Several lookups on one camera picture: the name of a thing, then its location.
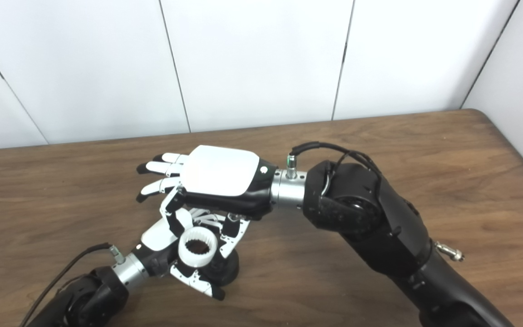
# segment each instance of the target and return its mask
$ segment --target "black cable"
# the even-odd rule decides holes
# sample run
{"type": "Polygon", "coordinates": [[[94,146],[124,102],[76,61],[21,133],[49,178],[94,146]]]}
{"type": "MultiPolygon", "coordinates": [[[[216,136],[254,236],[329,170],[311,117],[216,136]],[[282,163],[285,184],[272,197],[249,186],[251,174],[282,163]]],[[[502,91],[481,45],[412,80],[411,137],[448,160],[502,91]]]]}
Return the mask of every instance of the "black cable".
{"type": "Polygon", "coordinates": [[[74,278],[70,278],[68,279],[64,284],[62,284],[62,286],[60,286],[60,288],[58,288],[58,290],[56,290],[56,295],[58,295],[61,291],[64,290],[64,288],[66,288],[66,286],[68,286],[69,284],[71,284],[71,282],[75,281],[76,279],[80,279],[84,276],[87,276],[88,274],[87,273],[83,273],[82,275],[78,275],[74,278]]]}
{"type": "Polygon", "coordinates": [[[108,244],[108,243],[96,244],[95,246],[91,246],[91,247],[87,248],[82,253],[77,255],[74,259],[72,259],[72,261],[70,261],[70,263],[68,263],[68,265],[64,269],[62,269],[60,274],[58,274],[58,276],[56,276],[56,278],[54,278],[52,280],[52,282],[50,282],[50,284],[46,288],[44,288],[44,291],[35,300],[34,304],[31,306],[29,311],[27,311],[27,314],[23,318],[23,321],[21,321],[21,323],[19,324],[19,327],[25,327],[25,325],[27,325],[27,321],[30,319],[30,317],[34,313],[35,309],[39,306],[39,303],[42,302],[42,300],[48,294],[48,292],[52,289],[52,287],[54,287],[54,285],[56,285],[56,283],[58,283],[60,278],[62,278],[68,272],[68,270],[70,270],[70,268],[72,268],[72,266],[75,265],[75,263],[77,263],[83,256],[85,256],[91,252],[108,249],[111,246],[112,246],[112,244],[108,244]]]}
{"type": "MultiPolygon", "coordinates": [[[[365,166],[367,169],[372,170],[377,177],[376,181],[376,187],[375,187],[375,198],[379,202],[380,205],[380,184],[382,184],[382,172],[378,168],[378,166],[372,161],[372,159],[365,153],[362,153],[361,151],[355,151],[355,150],[349,150],[344,147],[341,147],[340,145],[332,144],[332,143],[324,143],[324,142],[307,142],[302,143],[300,145],[297,145],[296,147],[292,148],[292,151],[289,153],[289,155],[300,155],[301,153],[311,150],[311,149],[319,149],[319,148],[326,148],[326,149],[332,149],[339,151],[341,153],[344,153],[340,159],[336,162],[336,164],[330,169],[328,172],[328,178],[332,180],[334,177],[334,174],[336,174],[336,170],[342,163],[342,161],[346,157],[351,157],[354,160],[361,163],[363,166],[365,166]]],[[[326,185],[326,190],[324,191],[324,194],[328,191],[328,188],[330,188],[330,184],[326,185]]]]}

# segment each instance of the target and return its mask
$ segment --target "white gear-shaped ring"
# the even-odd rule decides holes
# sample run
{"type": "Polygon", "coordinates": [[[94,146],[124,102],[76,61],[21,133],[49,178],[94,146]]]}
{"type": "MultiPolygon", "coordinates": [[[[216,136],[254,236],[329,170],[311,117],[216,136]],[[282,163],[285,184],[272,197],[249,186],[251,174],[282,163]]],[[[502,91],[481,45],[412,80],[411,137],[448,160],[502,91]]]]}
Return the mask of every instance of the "white gear-shaped ring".
{"type": "Polygon", "coordinates": [[[213,259],[216,250],[217,238],[215,234],[204,227],[191,227],[185,230],[179,238],[179,259],[189,267],[200,268],[206,266],[213,259]],[[209,250],[203,254],[193,253],[187,248],[187,243],[193,240],[207,244],[209,250]]]}

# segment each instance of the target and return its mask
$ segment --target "robotic arm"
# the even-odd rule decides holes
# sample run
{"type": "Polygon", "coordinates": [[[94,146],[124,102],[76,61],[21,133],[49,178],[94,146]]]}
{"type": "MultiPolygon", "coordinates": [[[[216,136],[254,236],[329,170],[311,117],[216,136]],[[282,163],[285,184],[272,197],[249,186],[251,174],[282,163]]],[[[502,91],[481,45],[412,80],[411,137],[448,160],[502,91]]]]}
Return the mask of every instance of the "robotic arm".
{"type": "Polygon", "coordinates": [[[220,287],[237,277],[234,248],[249,222],[292,208],[316,228],[339,233],[369,267],[389,277],[417,306],[423,327],[512,327],[439,254],[462,261],[461,252],[429,237],[419,212],[363,153],[306,143],[292,149],[280,170],[248,151],[201,145],[190,155],[159,155],[137,171],[166,176],[137,196],[143,202],[168,193],[162,219],[126,257],[111,248],[115,265],[67,286],[29,326],[104,326],[133,288],[167,274],[223,300],[220,287]],[[297,171],[297,157],[321,147],[339,151],[340,160],[297,171]],[[356,163],[342,163],[347,157],[356,163]]]}

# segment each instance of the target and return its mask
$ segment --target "panel seam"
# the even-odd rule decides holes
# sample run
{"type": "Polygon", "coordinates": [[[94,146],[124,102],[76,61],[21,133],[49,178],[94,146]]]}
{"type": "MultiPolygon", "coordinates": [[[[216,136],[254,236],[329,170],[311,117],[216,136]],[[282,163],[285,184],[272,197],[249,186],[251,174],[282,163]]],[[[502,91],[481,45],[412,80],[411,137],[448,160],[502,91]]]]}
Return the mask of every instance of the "panel seam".
{"type": "Polygon", "coordinates": [[[31,123],[35,126],[35,129],[37,129],[37,131],[39,132],[39,134],[41,135],[41,137],[44,139],[44,141],[46,142],[46,144],[49,144],[49,141],[48,139],[46,138],[46,136],[44,135],[44,133],[42,132],[42,130],[39,128],[39,126],[35,123],[35,120],[34,118],[30,115],[30,112],[27,110],[27,108],[23,105],[23,102],[19,99],[19,97],[17,96],[17,93],[15,93],[15,91],[13,91],[13,88],[11,87],[11,85],[9,85],[9,82],[6,80],[6,78],[3,76],[1,70],[0,70],[0,76],[2,78],[2,80],[4,80],[5,84],[8,86],[8,89],[9,91],[11,91],[13,97],[15,97],[15,99],[17,100],[17,102],[19,103],[19,105],[21,106],[21,109],[23,109],[23,111],[25,112],[25,114],[27,114],[27,117],[31,120],[31,123]]]}
{"type": "Polygon", "coordinates": [[[352,0],[352,8],[350,9],[350,18],[348,20],[348,30],[346,31],[346,41],[344,42],[344,50],[342,52],[342,62],[340,63],[340,72],[338,74],[338,83],[336,84],[336,95],[334,95],[334,106],[332,106],[332,117],[330,121],[334,120],[334,113],[336,113],[336,104],[338,103],[338,93],[340,92],[340,81],[342,80],[342,70],[344,69],[344,62],[346,60],[346,51],[348,49],[348,37],[350,35],[350,27],[352,25],[352,15],[355,13],[355,2],[352,0]]]}
{"type": "Polygon", "coordinates": [[[187,128],[189,128],[189,133],[191,133],[191,124],[189,122],[189,114],[187,114],[187,106],[185,106],[185,97],[183,96],[183,90],[181,89],[181,80],[179,80],[179,72],[177,71],[177,63],[175,61],[175,56],[173,54],[173,46],[171,45],[171,38],[168,36],[167,21],[164,18],[163,4],[162,4],[161,0],[158,0],[158,6],[160,6],[160,14],[163,17],[164,32],[167,35],[168,49],[171,52],[171,58],[173,59],[173,68],[175,69],[175,76],[177,77],[177,85],[179,86],[179,93],[181,95],[181,102],[183,103],[183,110],[185,110],[187,128]]]}
{"type": "Polygon", "coordinates": [[[506,20],[506,23],[502,27],[502,30],[500,31],[500,34],[498,35],[498,38],[493,43],[492,48],[489,50],[488,56],[486,56],[486,58],[484,60],[484,63],[482,64],[481,68],[479,69],[478,74],[475,76],[474,82],[471,83],[471,87],[469,87],[469,90],[467,91],[467,94],[465,95],[465,98],[463,99],[463,102],[461,102],[461,105],[459,106],[459,109],[463,109],[463,105],[467,101],[467,98],[471,94],[471,91],[474,89],[475,83],[477,83],[477,81],[479,79],[479,76],[481,75],[481,73],[483,72],[483,70],[485,68],[485,65],[488,63],[489,58],[492,56],[492,52],[496,48],[496,46],[498,45],[498,42],[500,41],[500,38],[502,37],[502,35],[504,34],[504,31],[506,30],[506,27],[508,27],[508,23],[510,23],[510,19],[514,15],[515,9],[518,7],[519,2],[520,2],[520,0],[517,0],[516,3],[514,4],[514,8],[512,8],[512,11],[510,12],[510,15],[508,16],[508,19],[506,20]]]}

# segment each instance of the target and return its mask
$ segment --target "wooden table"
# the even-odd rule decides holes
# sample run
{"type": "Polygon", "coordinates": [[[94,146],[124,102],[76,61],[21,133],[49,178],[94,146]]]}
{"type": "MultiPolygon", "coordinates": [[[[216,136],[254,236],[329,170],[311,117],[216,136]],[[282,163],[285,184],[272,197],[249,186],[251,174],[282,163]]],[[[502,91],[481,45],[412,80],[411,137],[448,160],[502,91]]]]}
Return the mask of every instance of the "wooden table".
{"type": "MultiPolygon", "coordinates": [[[[75,254],[101,242],[128,251],[160,218],[160,198],[135,202],[158,178],[138,176],[137,164],[209,144],[283,167],[290,147],[313,140],[371,155],[430,235],[465,252],[457,271],[523,327],[523,159],[475,110],[0,149],[0,326],[17,326],[75,254]]],[[[311,151],[299,168],[337,157],[311,151]]],[[[223,302],[154,279],[110,326],[419,327],[415,307],[386,277],[301,214],[252,223],[238,251],[241,272],[223,302]]],[[[63,280],[111,263],[92,254],[63,280]]]]}

